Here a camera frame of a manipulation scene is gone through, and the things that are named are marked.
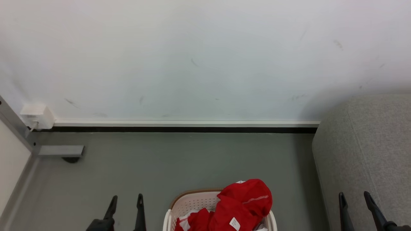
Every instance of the baseboard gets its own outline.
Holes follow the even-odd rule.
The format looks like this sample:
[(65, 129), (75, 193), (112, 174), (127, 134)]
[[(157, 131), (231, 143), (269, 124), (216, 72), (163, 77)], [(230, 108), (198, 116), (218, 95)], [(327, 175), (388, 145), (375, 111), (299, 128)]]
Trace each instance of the baseboard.
[(56, 120), (56, 127), (318, 127), (320, 121)]
[(319, 121), (123, 121), (57, 120), (37, 132), (235, 132), (315, 133)]

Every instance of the gray metal bracket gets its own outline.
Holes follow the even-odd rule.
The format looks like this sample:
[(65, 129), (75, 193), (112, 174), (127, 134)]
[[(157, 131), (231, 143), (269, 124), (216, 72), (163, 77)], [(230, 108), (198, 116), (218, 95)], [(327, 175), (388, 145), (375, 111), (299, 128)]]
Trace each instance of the gray metal bracket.
[(19, 116), (11, 109), (0, 95), (0, 120), (13, 134), (32, 152), (35, 157), (81, 157), (84, 146), (71, 145), (41, 145), (36, 134), (30, 132)]

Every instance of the clothing tag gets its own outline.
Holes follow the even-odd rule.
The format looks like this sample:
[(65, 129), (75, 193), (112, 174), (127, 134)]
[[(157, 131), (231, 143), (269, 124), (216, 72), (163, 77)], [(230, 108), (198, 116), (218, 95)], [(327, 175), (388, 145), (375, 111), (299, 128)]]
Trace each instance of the clothing tag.
[(230, 225), (235, 228), (237, 231), (240, 230), (240, 224), (238, 223), (237, 219), (233, 217), (230, 221)]

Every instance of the white baseboard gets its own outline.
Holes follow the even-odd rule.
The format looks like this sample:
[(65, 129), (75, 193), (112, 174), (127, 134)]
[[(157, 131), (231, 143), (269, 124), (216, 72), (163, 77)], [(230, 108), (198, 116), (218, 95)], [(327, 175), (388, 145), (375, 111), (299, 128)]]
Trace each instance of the white baseboard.
[(56, 127), (318, 127), (320, 121), (56, 120)]

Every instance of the red clothing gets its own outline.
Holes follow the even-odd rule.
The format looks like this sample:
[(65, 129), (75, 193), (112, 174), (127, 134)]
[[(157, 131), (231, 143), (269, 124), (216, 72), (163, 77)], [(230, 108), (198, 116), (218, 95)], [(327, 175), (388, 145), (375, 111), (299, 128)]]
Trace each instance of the red clothing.
[(251, 231), (272, 206), (269, 188), (260, 179), (225, 187), (215, 212), (205, 208), (177, 219), (175, 231)]

